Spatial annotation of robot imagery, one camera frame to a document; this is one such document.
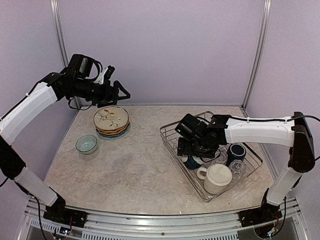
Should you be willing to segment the teal and white bowl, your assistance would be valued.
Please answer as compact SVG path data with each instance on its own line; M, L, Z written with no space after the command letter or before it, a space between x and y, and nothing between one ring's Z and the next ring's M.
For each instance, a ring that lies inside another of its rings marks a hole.
M189 170L196 170L204 164L204 162L199 157L195 157L192 155L183 155L181 157L181 161Z

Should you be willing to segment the blue polka dot plate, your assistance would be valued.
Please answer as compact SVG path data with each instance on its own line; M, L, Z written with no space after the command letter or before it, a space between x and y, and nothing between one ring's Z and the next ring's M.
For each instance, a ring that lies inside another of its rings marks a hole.
M131 126L129 125L126 129L124 129L122 132L120 133L117 133L117 134L111 134L111 135L107 135L107 134L104 134L104 133L100 133L98 130L96 130L96 132L104 137L104 138L107 138L107 139L113 139L113 138L119 138L121 136L123 136L124 134L126 134L129 130L130 130Z

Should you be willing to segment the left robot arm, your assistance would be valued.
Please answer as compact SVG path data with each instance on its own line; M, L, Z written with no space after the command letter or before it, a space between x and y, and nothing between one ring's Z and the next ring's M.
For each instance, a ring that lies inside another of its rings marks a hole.
M63 98L67 101L81 98L98 108L130 99L130 93L118 80L111 82L114 72L115 67L112 65L103 67L98 60L75 53L62 71L51 72L36 82L31 90L0 118L1 172L43 203L50 214L61 223L70 218L66 201L28 168L13 144L42 113Z

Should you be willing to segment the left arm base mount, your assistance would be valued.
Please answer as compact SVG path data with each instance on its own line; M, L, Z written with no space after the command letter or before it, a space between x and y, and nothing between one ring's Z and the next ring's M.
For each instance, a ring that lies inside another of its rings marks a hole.
M43 217L70 227L84 228L88 214L82 210L65 207L64 204L46 206Z

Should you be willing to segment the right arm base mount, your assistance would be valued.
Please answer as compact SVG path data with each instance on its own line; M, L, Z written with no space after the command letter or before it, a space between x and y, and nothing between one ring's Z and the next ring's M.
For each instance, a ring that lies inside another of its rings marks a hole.
M242 227L249 227L280 219L283 215L278 208L262 209L257 207L240 211L238 217Z

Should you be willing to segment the cream bird pattern plate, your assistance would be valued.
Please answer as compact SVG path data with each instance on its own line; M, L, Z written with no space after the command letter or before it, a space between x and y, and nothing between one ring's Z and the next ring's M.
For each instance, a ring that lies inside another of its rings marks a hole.
M93 122L98 129L113 131L129 122L129 114L122 107L109 106L98 110L93 116Z

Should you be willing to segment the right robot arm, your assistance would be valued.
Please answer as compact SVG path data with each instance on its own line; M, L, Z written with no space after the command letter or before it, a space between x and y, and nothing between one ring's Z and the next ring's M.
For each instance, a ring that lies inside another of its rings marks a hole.
M299 111L292 116L279 118L214 114L210 120L201 120L188 113L174 129L180 135L177 154L210 158L219 146L238 143L287 147L288 162L273 185L266 190L264 204L255 212L260 222L266 222L302 175L316 165L314 141L307 118L308 115Z

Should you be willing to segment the pale green ribbed bowl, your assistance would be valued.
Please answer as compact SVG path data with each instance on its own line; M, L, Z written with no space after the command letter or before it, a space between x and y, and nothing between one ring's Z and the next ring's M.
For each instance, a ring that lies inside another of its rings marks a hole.
M83 155L92 154L98 146L98 139L94 135L84 135L80 137L76 143L76 150Z

